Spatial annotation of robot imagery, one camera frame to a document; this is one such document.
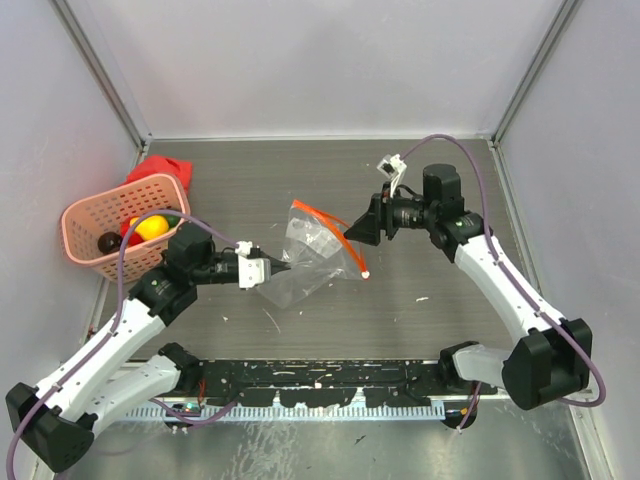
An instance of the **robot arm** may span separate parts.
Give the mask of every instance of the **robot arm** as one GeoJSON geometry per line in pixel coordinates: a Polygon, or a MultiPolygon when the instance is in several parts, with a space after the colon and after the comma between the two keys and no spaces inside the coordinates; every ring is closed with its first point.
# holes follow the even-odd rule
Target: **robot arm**
{"type": "Polygon", "coordinates": [[[248,289],[287,268],[250,242],[239,242],[235,250],[216,252],[211,235],[192,223],[178,229],[163,257],[163,262],[130,290],[114,332],[115,315],[35,388],[19,383],[7,394],[15,431],[42,395],[58,386],[65,372],[81,364],[88,352],[111,336],[48,398],[22,435],[54,472],[76,463],[100,432],[143,401],[168,391],[189,391],[197,384],[202,377],[201,362],[177,344],[166,345],[137,370],[107,382],[142,345],[195,302],[198,285],[237,283],[248,289]]]}
{"type": "Polygon", "coordinates": [[[423,170],[423,193],[399,182],[404,162],[385,157],[378,169],[390,181],[371,197],[367,212],[345,232],[345,237],[369,245],[380,243],[381,231],[389,240],[400,228],[426,229],[431,242],[480,288],[504,322],[514,343],[512,351],[488,349],[465,342],[441,351],[439,371],[449,386],[481,381],[504,388],[522,409],[529,410],[587,387],[589,369],[576,351],[542,318],[546,314],[591,354],[591,330],[582,319],[567,321],[525,280],[491,235],[484,222],[464,208],[460,177],[452,165],[429,165],[423,170]],[[400,190],[412,197],[402,197],[400,190]],[[509,272],[519,290],[505,274],[509,272]],[[523,292],[536,300],[527,303],[523,292]]]}

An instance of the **white connector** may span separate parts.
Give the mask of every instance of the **white connector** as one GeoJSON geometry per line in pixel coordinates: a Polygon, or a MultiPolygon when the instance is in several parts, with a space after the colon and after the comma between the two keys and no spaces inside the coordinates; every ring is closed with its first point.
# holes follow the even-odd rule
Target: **white connector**
{"type": "Polygon", "coordinates": [[[396,188],[398,188],[398,185],[402,181],[404,173],[407,170],[407,164],[400,159],[400,154],[395,154],[393,156],[386,155],[378,164],[377,169],[385,177],[391,180],[391,191],[389,192],[389,196],[393,198],[396,193],[396,188]]]}
{"type": "Polygon", "coordinates": [[[253,288],[269,280],[270,263],[266,258],[247,258],[253,248],[253,242],[238,242],[238,286],[242,289],[253,288]]]}

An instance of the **plastic bag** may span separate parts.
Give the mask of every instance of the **plastic bag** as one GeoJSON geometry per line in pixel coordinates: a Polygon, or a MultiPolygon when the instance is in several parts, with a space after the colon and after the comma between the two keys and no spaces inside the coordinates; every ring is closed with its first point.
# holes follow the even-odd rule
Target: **plastic bag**
{"type": "Polygon", "coordinates": [[[349,225],[299,200],[289,211],[282,260],[291,269],[258,287],[267,299],[286,308],[308,297],[332,278],[369,278],[364,255],[344,238],[349,225]]]}

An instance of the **yellow fruit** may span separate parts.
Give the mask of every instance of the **yellow fruit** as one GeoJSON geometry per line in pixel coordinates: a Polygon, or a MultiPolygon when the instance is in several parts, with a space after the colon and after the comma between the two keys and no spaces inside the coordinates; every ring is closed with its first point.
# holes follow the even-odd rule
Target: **yellow fruit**
{"type": "MultiPolygon", "coordinates": [[[[138,220],[138,217],[133,217],[129,222],[129,225],[138,220]]],[[[146,220],[143,220],[140,225],[136,227],[136,233],[142,237],[146,242],[153,238],[159,237],[169,231],[169,222],[162,215],[153,215],[146,220]]]]}

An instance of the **plastic basket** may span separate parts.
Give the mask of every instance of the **plastic basket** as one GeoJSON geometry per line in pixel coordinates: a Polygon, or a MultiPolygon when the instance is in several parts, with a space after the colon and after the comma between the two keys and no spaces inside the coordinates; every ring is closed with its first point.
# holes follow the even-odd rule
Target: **plastic basket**
{"type": "MultiPolygon", "coordinates": [[[[112,282],[118,279],[118,252],[104,255],[98,238],[106,232],[120,232],[125,220],[158,208],[190,213],[189,202],[180,182],[165,173],[149,175],[127,185],[80,200],[62,214],[64,252],[83,267],[91,267],[112,282]]],[[[131,282],[162,260],[169,238],[176,229],[153,240],[128,247],[124,257],[124,281],[131,282]]]]}

